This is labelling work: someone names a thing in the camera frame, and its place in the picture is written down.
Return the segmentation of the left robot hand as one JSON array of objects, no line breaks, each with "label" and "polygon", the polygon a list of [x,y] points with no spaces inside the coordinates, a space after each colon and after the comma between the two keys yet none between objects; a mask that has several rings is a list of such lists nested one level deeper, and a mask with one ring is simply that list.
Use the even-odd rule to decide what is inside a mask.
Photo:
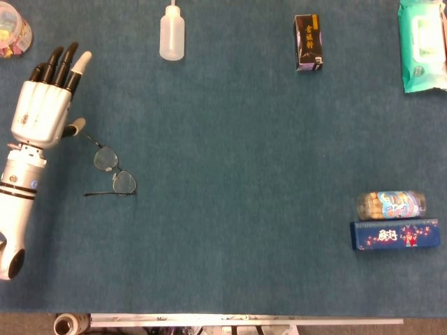
[{"label": "left robot hand", "polygon": [[92,58],[84,52],[73,64],[78,43],[57,47],[46,62],[38,64],[22,85],[11,132],[22,145],[48,149],[64,137],[76,136],[83,118],[67,123],[68,111],[85,69]]}]

